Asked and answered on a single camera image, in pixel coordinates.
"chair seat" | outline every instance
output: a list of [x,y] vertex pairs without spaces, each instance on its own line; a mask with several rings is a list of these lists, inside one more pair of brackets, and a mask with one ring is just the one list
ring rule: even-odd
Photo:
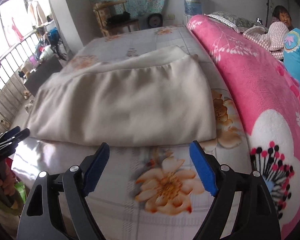
[[113,25],[104,26],[104,29],[112,30],[112,29],[115,29],[115,28],[121,28],[121,27],[132,25],[132,24],[134,24],[138,21],[139,21],[138,19],[130,19],[130,20],[122,22],[122,23],[117,23],[117,24],[113,24]]

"railing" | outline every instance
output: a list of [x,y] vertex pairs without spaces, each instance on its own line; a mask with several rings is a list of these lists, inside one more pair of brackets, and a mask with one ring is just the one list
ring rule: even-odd
[[33,30],[22,42],[0,57],[0,133],[9,130],[20,106],[24,104],[23,92],[26,88],[18,75],[18,69],[34,54],[38,43]]

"bright window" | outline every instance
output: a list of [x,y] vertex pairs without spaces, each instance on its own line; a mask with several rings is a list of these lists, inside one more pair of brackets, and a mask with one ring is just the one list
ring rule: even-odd
[[0,57],[33,30],[24,0],[8,0],[0,5]]

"dark hair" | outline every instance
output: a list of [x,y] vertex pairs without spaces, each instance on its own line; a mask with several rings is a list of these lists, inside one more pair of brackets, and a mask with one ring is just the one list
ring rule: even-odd
[[277,19],[280,19],[280,13],[287,13],[291,19],[288,10],[282,5],[277,5],[273,10],[272,16],[276,17]]

